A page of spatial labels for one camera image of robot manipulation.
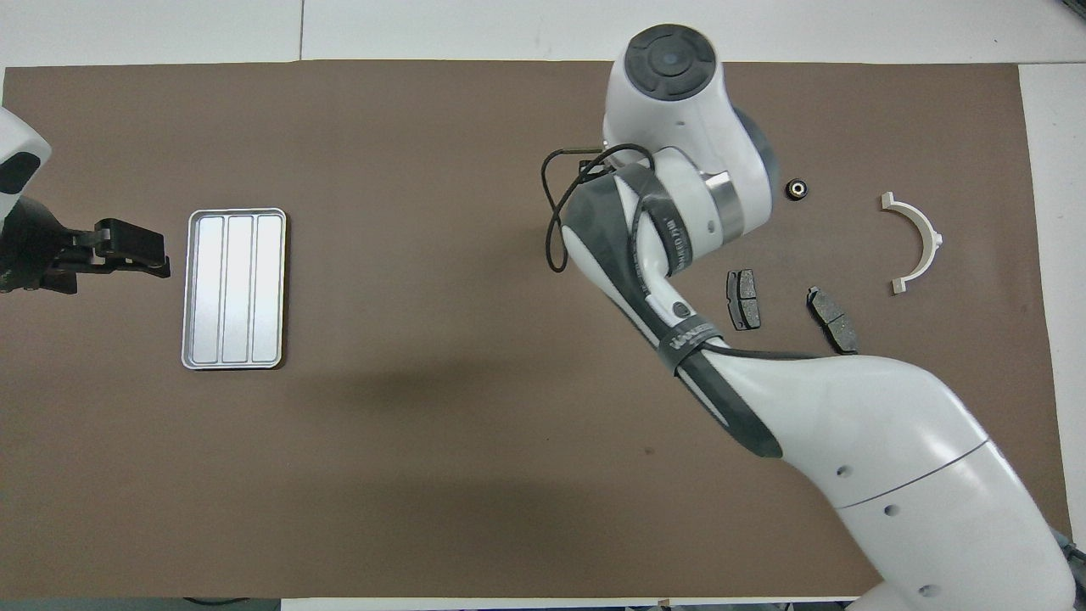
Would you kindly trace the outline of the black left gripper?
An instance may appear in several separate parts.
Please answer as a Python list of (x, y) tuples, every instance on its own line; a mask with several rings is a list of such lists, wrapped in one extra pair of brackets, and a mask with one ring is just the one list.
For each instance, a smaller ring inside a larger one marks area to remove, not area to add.
[[(148, 273), (171, 277), (165, 237), (119, 219), (103, 219), (94, 226), (94, 251), (79, 243), (83, 231), (63, 226), (47, 206), (31, 198), (20, 198), (3, 221), (1, 236), (1, 290), (52, 290), (77, 294), (77, 273)], [(165, 260), (149, 266), (140, 260)]]

